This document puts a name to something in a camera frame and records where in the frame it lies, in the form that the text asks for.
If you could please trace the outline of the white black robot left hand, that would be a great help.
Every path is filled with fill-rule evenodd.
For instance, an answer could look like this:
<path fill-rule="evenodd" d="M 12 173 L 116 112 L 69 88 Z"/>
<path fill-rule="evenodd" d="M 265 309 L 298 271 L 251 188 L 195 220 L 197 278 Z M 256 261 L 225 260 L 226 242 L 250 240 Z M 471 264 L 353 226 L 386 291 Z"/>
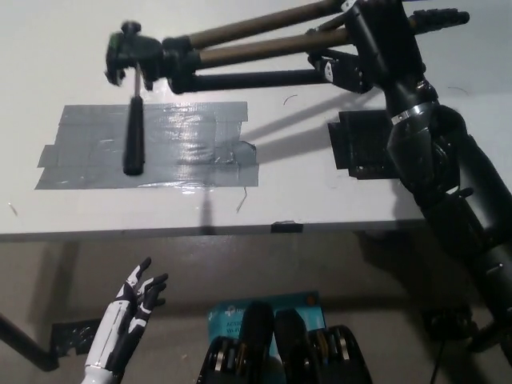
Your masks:
<path fill-rule="evenodd" d="M 168 275 L 141 280 L 151 263 L 146 258 L 138 264 L 106 308 L 86 359 L 88 370 L 100 369 L 114 378 L 122 374 L 154 309 L 165 304 L 161 293 Z"/>

